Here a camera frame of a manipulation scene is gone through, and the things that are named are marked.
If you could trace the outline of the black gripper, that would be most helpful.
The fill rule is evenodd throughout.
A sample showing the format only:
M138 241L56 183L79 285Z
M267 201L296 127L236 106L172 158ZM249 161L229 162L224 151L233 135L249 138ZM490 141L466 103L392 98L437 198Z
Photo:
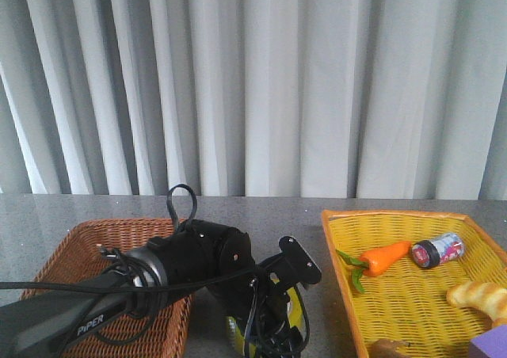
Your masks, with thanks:
M208 290L244 336L244 357L290 357L304 332L290 327L288 291L274 291L277 278L263 268L244 268L220 276Z

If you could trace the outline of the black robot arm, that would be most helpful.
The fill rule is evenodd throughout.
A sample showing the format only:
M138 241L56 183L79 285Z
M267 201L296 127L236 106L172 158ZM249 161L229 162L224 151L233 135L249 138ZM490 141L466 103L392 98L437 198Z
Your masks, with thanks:
M126 253L103 249L111 264L76 284L21 283L39 295L1 309L4 357L57 357L119 317L145 318L207 288L224 306L245 357L297 357L308 326L290 322L290 306L302 302L299 286L316 284L321 272L291 236L262 262L251 254L248 234L190 219L173 235L151 238Z

